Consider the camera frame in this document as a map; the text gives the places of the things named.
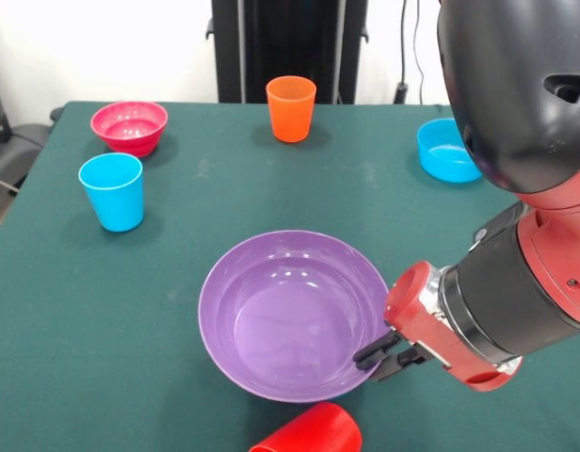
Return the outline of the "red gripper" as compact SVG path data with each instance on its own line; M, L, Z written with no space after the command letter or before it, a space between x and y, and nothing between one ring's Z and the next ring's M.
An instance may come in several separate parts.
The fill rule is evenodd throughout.
M519 372L524 359L491 363L465 339L448 312L443 295L449 268L419 262L406 270L390 290L385 320L394 328L353 355L359 370L379 366L373 381L383 381L408 367L439 362L453 378L478 392L496 390ZM388 351L400 342L411 346L397 354Z

